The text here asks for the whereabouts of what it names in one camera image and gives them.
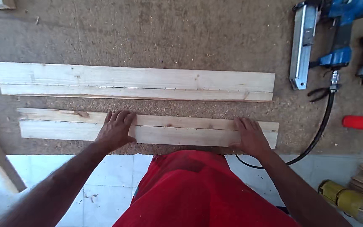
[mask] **air hose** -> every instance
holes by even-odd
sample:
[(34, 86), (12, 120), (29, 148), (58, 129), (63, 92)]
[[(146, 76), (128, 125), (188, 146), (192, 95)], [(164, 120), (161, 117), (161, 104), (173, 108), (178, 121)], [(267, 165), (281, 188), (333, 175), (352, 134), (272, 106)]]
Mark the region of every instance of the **air hose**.
[[(291, 161), (287, 162), (286, 163), (287, 165), (292, 165), (293, 163), (296, 163), (296, 162), (300, 161), (301, 159), (303, 159), (306, 155), (308, 155), (313, 150), (313, 148), (316, 146), (317, 142), (319, 142), (320, 137), (323, 134), (324, 129), (326, 128), (327, 122), (329, 121), (331, 109), (333, 107), (334, 94), (335, 94), (335, 91), (330, 90), (329, 100), (327, 102), (327, 107), (326, 107), (326, 112), (324, 113), (323, 120), (321, 121), (320, 128), (317, 131), (315, 138), (313, 139), (313, 141), (310, 143), (309, 147), (306, 148), (306, 150), (304, 152), (302, 152), (298, 157), (296, 157), (296, 158), (292, 159)], [(238, 155), (236, 155), (236, 157), (238, 158), (238, 160), (241, 163), (243, 163), (243, 164), (245, 164), (245, 165), (247, 165), (249, 167), (256, 168), (256, 169), (264, 169), (264, 167), (262, 167), (262, 166), (253, 166), (253, 165), (250, 165), (250, 164), (247, 164), (247, 163), (243, 162), (239, 158)]]

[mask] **nail gun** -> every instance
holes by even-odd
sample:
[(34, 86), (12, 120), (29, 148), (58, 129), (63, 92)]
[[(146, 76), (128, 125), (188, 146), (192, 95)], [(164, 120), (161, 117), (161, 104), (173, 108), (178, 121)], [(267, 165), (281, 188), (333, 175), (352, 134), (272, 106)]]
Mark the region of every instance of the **nail gun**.
[[(308, 69), (324, 66), (333, 71), (330, 91), (336, 92), (340, 76), (338, 70), (347, 66), (351, 60), (352, 22), (363, 18), (363, 0), (307, 0), (293, 9), (296, 13), (290, 68), (292, 87), (295, 90), (306, 89)], [(329, 54), (309, 63), (318, 19), (333, 20), (333, 45)]]

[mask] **workbench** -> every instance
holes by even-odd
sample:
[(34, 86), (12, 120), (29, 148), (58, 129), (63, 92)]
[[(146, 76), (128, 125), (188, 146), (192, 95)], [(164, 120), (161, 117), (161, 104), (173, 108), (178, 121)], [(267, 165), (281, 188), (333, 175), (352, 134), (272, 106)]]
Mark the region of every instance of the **workbench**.
[[(138, 114), (280, 123), (278, 153), (300, 153), (313, 139), (326, 101), (306, 94), (327, 87), (326, 69), (309, 71), (307, 90), (288, 79), (296, 0), (60, 1), (17, 0), (0, 11), (0, 61), (276, 73), (272, 102), (90, 99), (0, 94), (0, 145), (7, 154), (77, 154), (87, 141), (21, 138), (17, 107), (76, 111), (128, 109)], [(355, 73), (363, 57), (363, 19), (353, 25), (353, 58), (341, 72), (330, 121), (313, 154), (350, 154), (363, 148), (363, 131), (343, 128), (345, 115), (363, 115), (363, 87)], [(332, 31), (316, 28), (311, 59), (330, 49)], [(228, 148), (130, 144), (115, 153), (169, 153)]]

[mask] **pliers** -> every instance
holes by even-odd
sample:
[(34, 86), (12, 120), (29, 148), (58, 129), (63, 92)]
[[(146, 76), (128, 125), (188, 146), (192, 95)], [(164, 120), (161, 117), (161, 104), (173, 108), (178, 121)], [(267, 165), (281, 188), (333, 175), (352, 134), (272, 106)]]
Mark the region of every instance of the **pliers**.
[(312, 100), (310, 100), (309, 102), (311, 102), (311, 103), (315, 103), (315, 102), (317, 102), (317, 101), (319, 101), (319, 100), (322, 100), (324, 97), (326, 97), (326, 96), (328, 96), (328, 95), (329, 95), (329, 93), (330, 93), (330, 88), (318, 88), (318, 89), (312, 90), (312, 91), (310, 91), (310, 92), (308, 93), (308, 96), (311, 96), (311, 95), (313, 95), (313, 94), (315, 94), (315, 93), (320, 93), (320, 92), (322, 92), (321, 96), (319, 96), (319, 97), (317, 97), (317, 98), (315, 98), (315, 99), (312, 99)]

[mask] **finger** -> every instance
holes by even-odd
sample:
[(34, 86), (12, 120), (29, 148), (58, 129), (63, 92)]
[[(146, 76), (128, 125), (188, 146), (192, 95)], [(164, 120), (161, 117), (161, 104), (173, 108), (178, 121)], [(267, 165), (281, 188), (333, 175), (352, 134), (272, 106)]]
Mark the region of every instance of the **finger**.
[(246, 129), (245, 128), (245, 125), (243, 124), (243, 122), (240, 120), (239, 117), (235, 118), (234, 119), (234, 122), (235, 122), (236, 127), (238, 127), (238, 130), (239, 131), (242, 131), (242, 130), (245, 130)]
[(121, 111), (118, 116), (116, 121), (118, 122), (124, 122), (124, 118), (129, 114), (130, 112), (128, 110), (123, 110)]
[(242, 119), (242, 121), (245, 124), (245, 127), (246, 127), (247, 130), (254, 130), (253, 125), (250, 122), (251, 121), (250, 119), (244, 117)]
[(136, 113), (131, 113), (131, 114), (128, 114), (127, 117), (124, 118), (124, 123), (127, 125), (127, 126), (131, 126), (135, 116), (137, 116)]
[(117, 119), (118, 114), (121, 112), (121, 110), (116, 111), (111, 115), (110, 122), (114, 122)]
[(129, 143), (136, 143), (137, 140), (134, 137), (128, 137), (128, 142)]
[(256, 126), (256, 130), (259, 130), (259, 131), (262, 131), (261, 127), (260, 127), (260, 124), (257, 122), (257, 121), (254, 121), (255, 123), (255, 126)]
[(107, 123), (110, 121), (111, 115), (113, 114), (113, 111), (108, 111), (106, 118), (104, 119), (104, 122)]

